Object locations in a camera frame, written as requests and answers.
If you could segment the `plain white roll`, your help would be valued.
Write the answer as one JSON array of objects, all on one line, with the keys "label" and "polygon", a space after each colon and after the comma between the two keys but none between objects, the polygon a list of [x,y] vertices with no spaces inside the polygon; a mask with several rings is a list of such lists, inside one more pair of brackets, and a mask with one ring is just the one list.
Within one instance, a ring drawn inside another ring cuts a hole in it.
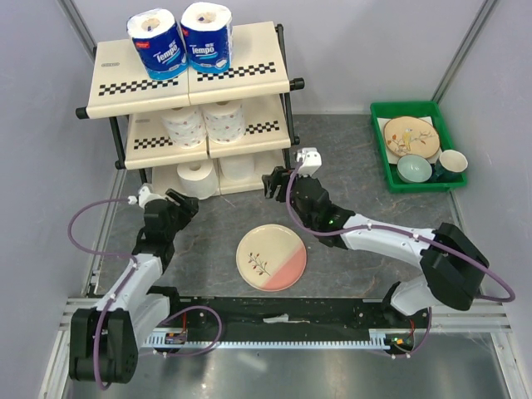
[{"label": "plain white roll", "polygon": [[212,160],[179,164],[176,171],[183,191],[188,196],[205,200],[218,189],[218,176]]},{"label": "plain white roll", "polygon": [[225,178],[232,181],[248,180],[254,174],[252,155],[233,155],[219,159],[219,165]]}]

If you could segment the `white roll with dotted print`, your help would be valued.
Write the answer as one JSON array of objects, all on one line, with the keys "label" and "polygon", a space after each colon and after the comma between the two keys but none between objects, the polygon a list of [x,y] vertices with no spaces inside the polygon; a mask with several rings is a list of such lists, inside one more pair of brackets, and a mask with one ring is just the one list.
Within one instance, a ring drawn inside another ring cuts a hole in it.
[{"label": "white roll with dotted print", "polygon": [[180,148],[195,148],[207,138],[204,118],[198,106],[162,111],[160,119],[171,141]]}]

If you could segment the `white roll with pink core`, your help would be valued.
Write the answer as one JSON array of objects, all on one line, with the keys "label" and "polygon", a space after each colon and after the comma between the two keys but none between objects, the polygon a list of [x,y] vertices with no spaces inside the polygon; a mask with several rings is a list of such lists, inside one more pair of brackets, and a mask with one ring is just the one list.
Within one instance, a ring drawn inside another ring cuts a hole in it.
[{"label": "white roll with pink core", "polygon": [[244,137],[246,123],[242,101],[219,101],[200,107],[208,137],[218,144],[229,144]]}]

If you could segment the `blue paper towel roll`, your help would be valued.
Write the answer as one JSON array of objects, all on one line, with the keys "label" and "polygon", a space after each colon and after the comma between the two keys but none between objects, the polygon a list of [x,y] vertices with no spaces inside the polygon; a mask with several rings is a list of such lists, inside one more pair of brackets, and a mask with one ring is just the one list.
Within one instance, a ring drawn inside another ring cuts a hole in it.
[{"label": "blue paper towel roll", "polygon": [[228,71],[232,62],[232,12],[223,5],[194,2],[182,14],[180,28],[190,66],[201,73]]}]

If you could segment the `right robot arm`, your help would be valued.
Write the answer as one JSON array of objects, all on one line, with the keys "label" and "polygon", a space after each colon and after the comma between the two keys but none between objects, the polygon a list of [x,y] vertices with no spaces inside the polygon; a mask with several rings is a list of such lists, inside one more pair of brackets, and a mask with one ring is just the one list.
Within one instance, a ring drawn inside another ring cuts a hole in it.
[{"label": "right robot arm", "polygon": [[388,289],[380,308],[386,325],[400,327],[438,304],[467,311],[477,298],[489,262],[455,225],[414,229],[369,219],[335,205],[319,180],[281,166],[262,181],[265,197],[285,203],[294,222],[322,244],[380,254],[421,270],[417,278]]}]

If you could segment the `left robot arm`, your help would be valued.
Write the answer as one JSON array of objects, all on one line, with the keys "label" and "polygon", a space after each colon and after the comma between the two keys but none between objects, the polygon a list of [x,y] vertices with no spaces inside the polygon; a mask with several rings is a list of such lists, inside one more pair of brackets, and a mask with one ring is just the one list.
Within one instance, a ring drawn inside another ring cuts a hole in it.
[{"label": "left robot arm", "polygon": [[172,300],[176,289],[155,282],[175,253],[175,236],[199,211],[197,198],[173,189],[158,195],[149,185],[120,202],[138,205],[144,217],[135,247],[122,256],[126,269],[96,304],[77,309],[70,321],[69,377],[95,382],[101,390],[131,380],[139,349],[159,323],[180,322],[183,308]]}]

